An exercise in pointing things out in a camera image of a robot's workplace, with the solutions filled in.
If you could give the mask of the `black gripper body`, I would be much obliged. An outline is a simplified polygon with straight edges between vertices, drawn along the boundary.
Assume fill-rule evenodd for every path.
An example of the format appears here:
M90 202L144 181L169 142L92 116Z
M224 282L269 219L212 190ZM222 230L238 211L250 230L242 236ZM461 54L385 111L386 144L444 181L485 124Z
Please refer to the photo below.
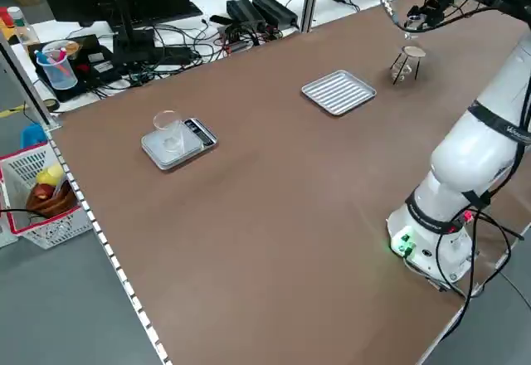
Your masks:
M452 0L429 0L429 17L443 18L445 10L452 4Z

